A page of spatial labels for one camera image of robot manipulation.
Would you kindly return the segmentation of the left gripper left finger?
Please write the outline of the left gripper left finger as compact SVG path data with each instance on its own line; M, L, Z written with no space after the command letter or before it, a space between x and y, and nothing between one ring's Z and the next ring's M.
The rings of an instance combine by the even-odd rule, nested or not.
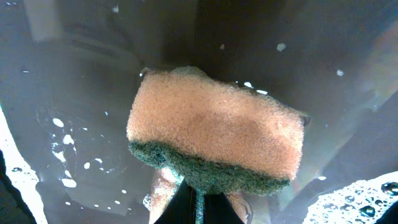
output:
M170 203L154 224L195 224L197 192L182 181Z

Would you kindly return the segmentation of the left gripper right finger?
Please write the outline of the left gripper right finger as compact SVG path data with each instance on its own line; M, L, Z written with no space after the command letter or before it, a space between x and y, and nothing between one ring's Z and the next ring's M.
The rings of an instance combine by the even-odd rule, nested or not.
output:
M204 196L204 224L243 224L224 193Z

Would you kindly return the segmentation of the green scrub sponge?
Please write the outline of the green scrub sponge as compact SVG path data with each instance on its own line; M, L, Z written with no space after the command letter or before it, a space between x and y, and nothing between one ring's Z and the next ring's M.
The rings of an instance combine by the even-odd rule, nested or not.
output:
M156 168L151 223L183 180L197 192L224 193L243 223L253 216L244 194L274 194L295 179L309 118L271 96L211 79L197 67L146 72L127 122L131 154Z

